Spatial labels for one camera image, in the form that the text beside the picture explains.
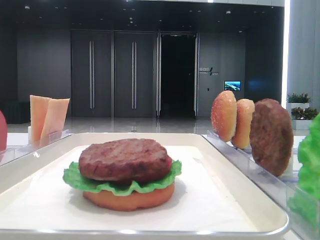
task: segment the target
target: red object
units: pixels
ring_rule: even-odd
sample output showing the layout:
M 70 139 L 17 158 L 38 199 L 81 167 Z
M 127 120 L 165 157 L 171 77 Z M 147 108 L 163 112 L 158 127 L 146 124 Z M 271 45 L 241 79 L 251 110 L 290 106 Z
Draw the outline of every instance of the red object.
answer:
M 7 148 L 8 126 L 5 116 L 0 111 L 0 152 Z

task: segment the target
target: potted plant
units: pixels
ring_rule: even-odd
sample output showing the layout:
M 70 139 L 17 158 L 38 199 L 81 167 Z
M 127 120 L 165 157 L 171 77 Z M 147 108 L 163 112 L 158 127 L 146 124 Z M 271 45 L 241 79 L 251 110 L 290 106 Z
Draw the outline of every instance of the potted plant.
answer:
M 308 93 L 292 93 L 288 95 L 286 109 L 289 113 L 291 113 L 294 108 L 307 109 L 310 107 L 310 101 L 311 98 L 308 97 Z
M 295 107 L 291 110 L 292 128 L 295 130 L 308 130 L 312 120 L 318 115 L 315 108 Z

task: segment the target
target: white tray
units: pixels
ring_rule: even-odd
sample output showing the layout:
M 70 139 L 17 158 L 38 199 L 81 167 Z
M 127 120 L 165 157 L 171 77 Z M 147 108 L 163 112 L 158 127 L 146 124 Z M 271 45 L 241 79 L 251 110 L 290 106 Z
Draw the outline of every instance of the white tray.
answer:
M 134 212 L 99 208 L 62 180 L 88 145 L 148 138 L 182 162 L 172 198 Z M 79 133 L 0 167 L 1 240 L 282 239 L 287 213 L 204 137 L 188 133 Z

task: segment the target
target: wall sign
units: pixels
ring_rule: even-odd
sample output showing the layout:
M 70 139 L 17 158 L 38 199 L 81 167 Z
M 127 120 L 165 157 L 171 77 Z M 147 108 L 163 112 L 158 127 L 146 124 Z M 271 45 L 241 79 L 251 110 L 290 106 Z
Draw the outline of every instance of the wall sign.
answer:
M 210 76 L 218 76 L 218 71 L 213 71 L 213 67 L 199 67 L 200 74 L 209 74 Z

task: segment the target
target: open doorway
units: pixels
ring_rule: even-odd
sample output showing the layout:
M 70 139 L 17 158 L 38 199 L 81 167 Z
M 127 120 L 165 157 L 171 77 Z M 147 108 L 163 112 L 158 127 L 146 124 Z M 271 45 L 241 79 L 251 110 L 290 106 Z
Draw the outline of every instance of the open doorway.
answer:
M 195 118 L 195 34 L 161 36 L 161 118 Z

